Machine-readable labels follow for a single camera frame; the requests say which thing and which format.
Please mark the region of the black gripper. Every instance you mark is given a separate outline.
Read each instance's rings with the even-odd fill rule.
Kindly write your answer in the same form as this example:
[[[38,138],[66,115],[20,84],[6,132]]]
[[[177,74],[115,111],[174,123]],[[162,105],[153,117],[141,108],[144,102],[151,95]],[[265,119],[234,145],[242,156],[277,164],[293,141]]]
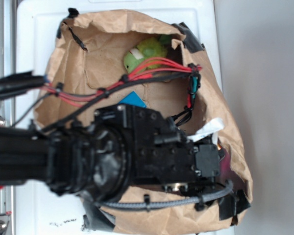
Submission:
[[[134,185],[183,193],[215,187],[221,171],[215,137],[222,127],[219,120],[188,136],[171,117],[164,118],[152,109],[136,108],[131,126]]]

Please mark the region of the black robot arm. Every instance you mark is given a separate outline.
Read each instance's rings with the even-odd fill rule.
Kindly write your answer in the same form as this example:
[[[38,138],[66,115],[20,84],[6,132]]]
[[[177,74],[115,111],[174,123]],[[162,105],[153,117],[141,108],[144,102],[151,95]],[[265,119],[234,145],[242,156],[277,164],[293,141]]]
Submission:
[[[152,109],[113,105],[84,127],[74,121],[49,134],[0,127],[0,186],[45,182],[59,194],[116,200],[129,186],[212,185],[220,174],[209,137],[192,140]]]

